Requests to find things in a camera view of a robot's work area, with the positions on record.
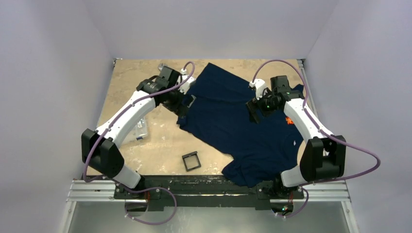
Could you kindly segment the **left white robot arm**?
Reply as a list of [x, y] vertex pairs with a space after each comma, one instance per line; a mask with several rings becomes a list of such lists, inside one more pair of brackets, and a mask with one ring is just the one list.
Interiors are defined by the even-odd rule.
[[81, 135], [82, 161], [103, 176], [126, 186], [126, 193], [134, 199], [143, 196], [145, 179], [126, 165], [120, 152], [127, 135], [148, 113], [159, 105], [178, 116], [183, 116], [190, 104], [184, 97], [195, 84], [193, 74], [186, 68], [177, 71], [162, 67], [158, 75], [141, 81], [130, 99], [103, 125], [86, 129]]

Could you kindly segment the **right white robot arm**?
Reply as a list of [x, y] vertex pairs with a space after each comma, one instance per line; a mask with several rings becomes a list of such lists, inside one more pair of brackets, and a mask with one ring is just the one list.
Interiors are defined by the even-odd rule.
[[321, 122], [306, 106], [302, 91], [292, 90], [287, 76], [272, 77], [270, 88], [264, 80], [256, 79], [249, 83], [249, 88], [255, 92], [255, 97], [246, 104], [251, 122], [260, 122], [257, 112], [267, 117], [283, 111], [306, 143], [300, 164], [282, 171], [280, 180], [274, 182], [276, 196], [287, 196], [292, 187], [343, 176], [346, 146], [330, 139], [331, 131], [321, 133]]

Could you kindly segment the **orange glitter leaf brooch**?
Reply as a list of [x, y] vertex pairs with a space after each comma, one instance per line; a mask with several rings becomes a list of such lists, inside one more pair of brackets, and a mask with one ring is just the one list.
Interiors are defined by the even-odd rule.
[[287, 124], [294, 124], [294, 122], [292, 121], [292, 119], [289, 118], [289, 117], [286, 117], [286, 122], [287, 122]]

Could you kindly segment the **navy blue t-shirt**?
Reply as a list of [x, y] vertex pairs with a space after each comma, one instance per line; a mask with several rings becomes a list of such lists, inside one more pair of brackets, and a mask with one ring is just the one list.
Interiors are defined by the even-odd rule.
[[246, 103], [255, 93], [248, 85], [241, 77], [207, 64], [187, 92], [186, 98], [195, 100], [177, 124], [231, 155], [233, 160], [222, 174], [239, 186], [253, 187], [295, 167], [303, 138], [282, 111], [251, 122]]

